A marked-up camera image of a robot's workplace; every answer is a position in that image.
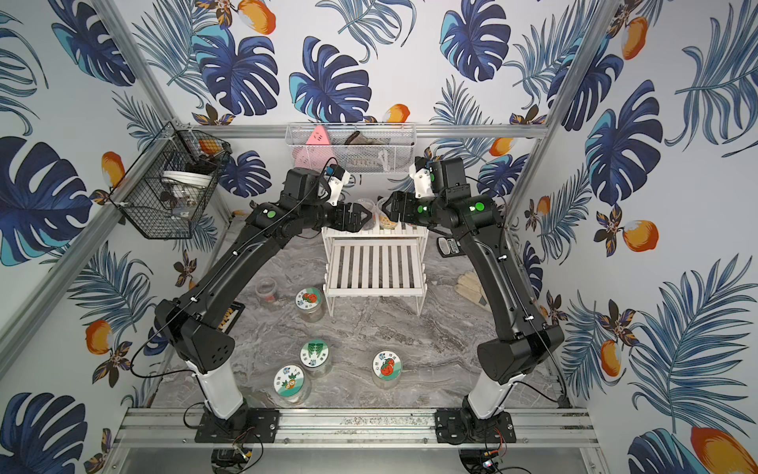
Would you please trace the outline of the tomato lid seed jar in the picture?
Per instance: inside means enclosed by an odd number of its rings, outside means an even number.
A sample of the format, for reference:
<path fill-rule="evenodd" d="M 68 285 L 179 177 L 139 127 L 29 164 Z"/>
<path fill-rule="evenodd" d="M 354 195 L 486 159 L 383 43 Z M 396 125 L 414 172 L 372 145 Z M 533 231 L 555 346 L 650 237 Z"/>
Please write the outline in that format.
<path fill-rule="evenodd" d="M 299 316 L 306 322 L 318 322 L 325 314 L 324 296 L 319 288 L 303 288 L 295 296 Z"/>

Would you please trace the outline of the strawberry lid seed jar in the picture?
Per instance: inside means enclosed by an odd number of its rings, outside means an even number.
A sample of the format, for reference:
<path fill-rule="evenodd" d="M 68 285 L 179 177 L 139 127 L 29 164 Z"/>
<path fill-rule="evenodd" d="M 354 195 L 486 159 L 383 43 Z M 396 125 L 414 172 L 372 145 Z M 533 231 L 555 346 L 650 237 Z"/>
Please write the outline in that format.
<path fill-rule="evenodd" d="M 372 375 L 374 383 L 381 389 L 397 386 L 403 372 L 400 357 L 391 351 L 381 351 L 372 360 Z"/>

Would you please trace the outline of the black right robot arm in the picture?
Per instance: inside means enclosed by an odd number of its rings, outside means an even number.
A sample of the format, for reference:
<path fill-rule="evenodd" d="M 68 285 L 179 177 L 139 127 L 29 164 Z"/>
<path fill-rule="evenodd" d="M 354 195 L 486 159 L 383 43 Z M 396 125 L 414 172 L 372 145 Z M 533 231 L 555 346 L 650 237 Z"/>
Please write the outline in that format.
<path fill-rule="evenodd" d="M 392 193 L 383 211 L 392 221 L 439 233 L 441 256 L 466 256 L 493 315 L 497 335 L 477 349 L 482 373 L 464 403 L 472 418 L 489 420 L 513 383 L 550 359 L 565 335 L 537 308 L 501 211 L 490 196 L 473 195 L 463 161 L 418 157 L 409 175 L 414 189 Z"/>

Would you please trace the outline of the white slatted wooden shelf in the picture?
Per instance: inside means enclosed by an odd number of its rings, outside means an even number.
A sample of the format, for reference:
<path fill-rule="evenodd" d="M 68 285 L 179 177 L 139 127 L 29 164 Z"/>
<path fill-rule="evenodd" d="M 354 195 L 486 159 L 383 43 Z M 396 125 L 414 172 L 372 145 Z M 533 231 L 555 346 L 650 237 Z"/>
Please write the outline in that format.
<path fill-rule="evenodd" d="M 393 229 L 322 232 L 327 256 L 323 291 L 329 314 L 348 297 L 404 297 L 420 314 L 426 295 L 424 255 L 428 229 L 399 223 Z"/>

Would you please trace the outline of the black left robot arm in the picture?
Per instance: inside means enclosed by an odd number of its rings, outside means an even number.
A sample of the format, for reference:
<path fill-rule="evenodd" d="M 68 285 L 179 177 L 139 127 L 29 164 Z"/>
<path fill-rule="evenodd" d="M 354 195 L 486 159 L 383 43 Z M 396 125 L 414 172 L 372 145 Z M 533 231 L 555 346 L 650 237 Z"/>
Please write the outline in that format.
<path fill-rule="evenodd" d="M 255 207 L 235 242 L 205 276 L 182 296 L 157 305 L 158 334 L 195 375 L 205 407 L 218 420 L 246 410 L 230 363 L 235 341 L 219 328 L 224 316 L 253 276 L 303 231 L 362 229 L 370 211 L 341 200 L 349 179 L 349 172 L 337 164 L 321 171 L 289 170 L 278 200 Z"/>

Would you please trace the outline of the clear lidless jar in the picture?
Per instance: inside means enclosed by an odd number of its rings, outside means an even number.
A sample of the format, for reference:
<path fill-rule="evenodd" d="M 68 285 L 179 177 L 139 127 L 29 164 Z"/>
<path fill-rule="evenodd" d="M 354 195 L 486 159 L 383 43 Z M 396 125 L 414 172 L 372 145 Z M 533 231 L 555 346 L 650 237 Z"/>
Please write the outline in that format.
<path fill-rule="evenodd" d="M 359 199 L 357 201 L 359 205 L 361 205 L 365 211 L 367 212 L 367 217 L 364 219 L 363 226 L 361 227 L 364 231 L 372 230 L 375 227 L 376 224 L 376 203 L 372 199 Z"/>
<path fill-rule="evenodd" d="M 273 304 L 278 300 L 278 284 L 273 278 L 262 278 L 256 283 L 255 292 L 257 298 L 266 304 Z"/>

